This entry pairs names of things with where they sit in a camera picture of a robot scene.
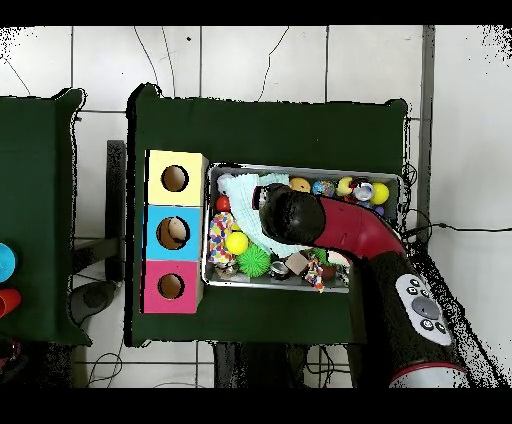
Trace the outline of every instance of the table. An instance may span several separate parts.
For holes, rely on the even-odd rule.
[[[218,340],[304,344],[354,340],[347,294],[206,286],[194,315],[139,313],[144,151],[202,153],[210,162],[401,174],[403,100],[384,105],[130,96],[125,343]]]

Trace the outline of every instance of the blue ball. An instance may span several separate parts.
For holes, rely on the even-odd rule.
[[[3,243],[0,243],[0,283],[3,283],[16,268],[16,256],[14,252]]]
[[[377,212],[380,216],[384,216],[384,208],[382,206],[375,206],[374,211]]]

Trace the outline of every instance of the dark green cloth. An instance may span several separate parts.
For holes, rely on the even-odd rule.
[[[134,257],[133,282],[127,270],[133,283],[127,288],[133,306],[125,327],[128,342],[354,340],[346,294],[206,286],[195,315],[140,314],[144,150],[200,152],[210,162],[400,174],[406,111],[403,100],[244,103],[165,99],[151,84],[135,90],[128,101],[128,166],[135,160],[135,191],[128,191],[129,212],[135,212],[128,223],[134,227],[127,230],[134,234],[127,245],[127,259]]]
[[[0,337],[90,344],[68,315],[73,216],[73,113],[80,90],[52,99],[0,98],[0,242],[17,255],[0,289],[21,305],[0,319]]]

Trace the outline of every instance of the orange cup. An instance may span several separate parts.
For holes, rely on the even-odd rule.
[[[21,294],[16,289],[0,290],[0,318],[16,309],[21,303]]]

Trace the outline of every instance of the blue block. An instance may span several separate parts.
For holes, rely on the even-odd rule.
[[[156,237],[156,230],[165,218],[179,217],[189,229],[190,238],[180,249],[169,250],[163,247]],[[198,261],[201,241],[201,211],[200,208],[174,206],[148,206],[146,259]]]

